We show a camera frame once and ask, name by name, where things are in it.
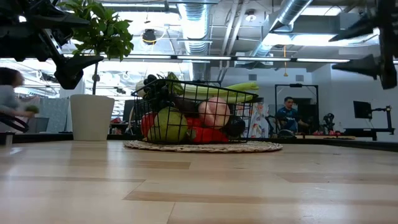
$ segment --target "plant stem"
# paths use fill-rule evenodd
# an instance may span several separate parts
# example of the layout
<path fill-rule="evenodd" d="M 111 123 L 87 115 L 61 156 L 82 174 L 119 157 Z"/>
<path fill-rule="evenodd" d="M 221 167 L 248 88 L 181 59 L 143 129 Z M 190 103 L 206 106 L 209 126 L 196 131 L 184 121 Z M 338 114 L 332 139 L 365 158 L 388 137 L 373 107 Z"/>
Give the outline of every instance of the plant stem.
<path fill-rule="evenodd" d="M 95 90 L 97 86 L 97 72 L 98 72 L 98 62 L 95 63 L 95 70 L 94 70 L 94 82 L 93 82 L 93 95 L 95 95 Z"/>

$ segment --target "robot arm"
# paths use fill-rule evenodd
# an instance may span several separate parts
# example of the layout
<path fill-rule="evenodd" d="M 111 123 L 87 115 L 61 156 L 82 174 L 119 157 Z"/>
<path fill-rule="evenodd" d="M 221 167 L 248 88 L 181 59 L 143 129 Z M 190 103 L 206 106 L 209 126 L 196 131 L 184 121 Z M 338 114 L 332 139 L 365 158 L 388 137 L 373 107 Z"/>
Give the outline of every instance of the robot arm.
<path fill-rule="evenodd" d="M 336 64 L 332 68 L 369 75 L 375 80 L 379 75 L 383 89 L 391 89 L 397 86 L 397 71 L 393 61 L 393 57 L 398 57 L 398 8 L 395 0 L 380 0 L 375 13 L 368 11 L 358 22 L 329 41 L 371 34 L 375 27 L 380 30 L 380 57 L 368 55 L 359 60 Z"/>
<path fill-rule="evenodd" d="M 57 66 L 55 78 L 62 88 L 72 90 L 81 80 L 83 69 L 103 57 L 63 56 L 62 45 L 72 38 L 72 28 L 90 23 L 59 11 L 54 4 L 50 0 L 0 1 L 0 58 L 14 58 L 18 62 L 27 57 L 40 62 L 52 58 Z M 24 16 L 26 22 L 19 22 L 19 16 Z"/>

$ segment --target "potted plant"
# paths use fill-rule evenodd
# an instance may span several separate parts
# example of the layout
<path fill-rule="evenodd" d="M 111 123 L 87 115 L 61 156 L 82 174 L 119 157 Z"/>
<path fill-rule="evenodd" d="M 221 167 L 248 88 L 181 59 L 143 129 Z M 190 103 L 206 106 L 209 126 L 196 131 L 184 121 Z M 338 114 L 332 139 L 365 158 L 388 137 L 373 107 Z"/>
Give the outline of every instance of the potted plant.
<path fill-rule="evenodd" d="M 127 57 L 134 45 L 129 33 L 129 20 L 120 20 L 112 9 L 105 8 L 94 0 L 69 0 L 61 2 L 76 16 L 90 21 L 89 27 L 73 30 L 73 38 L 81 44 L 75 44 L 72 54 L 105 54 L 120 61 Z M 105 141 L 108 135 L 109 123 L 114 106 L 114 99 L 96 96 L 98 63 L 95 64 L 93 75 L 93 95 L 72 95 L 70 98 L 72 111 L 73 138 L 78 141 Z"/>

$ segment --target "person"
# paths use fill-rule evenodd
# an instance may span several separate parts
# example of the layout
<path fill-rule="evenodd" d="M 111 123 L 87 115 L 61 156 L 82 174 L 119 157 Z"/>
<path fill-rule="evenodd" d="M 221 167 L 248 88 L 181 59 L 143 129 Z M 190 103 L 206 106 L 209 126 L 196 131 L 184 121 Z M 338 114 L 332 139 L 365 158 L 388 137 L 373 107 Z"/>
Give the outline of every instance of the person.
<path fill-rule="evenodd" d="M 11 115 L 31 118 L 31 111 L 18 111 L 19 102 L 14 89 L 24 84 L 24 77 L 17 70 L 0 67 L 0 112 Z"/>
<path fill-rule="evenodd" d="M 297 110 L 293 109 L 293 103 L 294 100 L 292 97 L 286 97 L 284 101 L 285 106 L 276 112 L 275 117 L 280 121 L 281 129 L 287 129 L 296 133 L 298 125 L 308 127 L 308 124 L 299 119 Z"/>

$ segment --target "pink fruit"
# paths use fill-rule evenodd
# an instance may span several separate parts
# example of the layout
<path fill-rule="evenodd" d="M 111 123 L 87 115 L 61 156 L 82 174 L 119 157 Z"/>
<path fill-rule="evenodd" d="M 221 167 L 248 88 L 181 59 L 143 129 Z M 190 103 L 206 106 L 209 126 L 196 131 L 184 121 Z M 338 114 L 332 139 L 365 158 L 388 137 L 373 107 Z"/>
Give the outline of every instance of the pink fruit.
<path fill-rule="evenodd" d="M 202 102 L 198 110 L 203 124 L 214 129 L 220 129 L 226 125 L 231 114 L 225 100 L 218 97 Z"/>

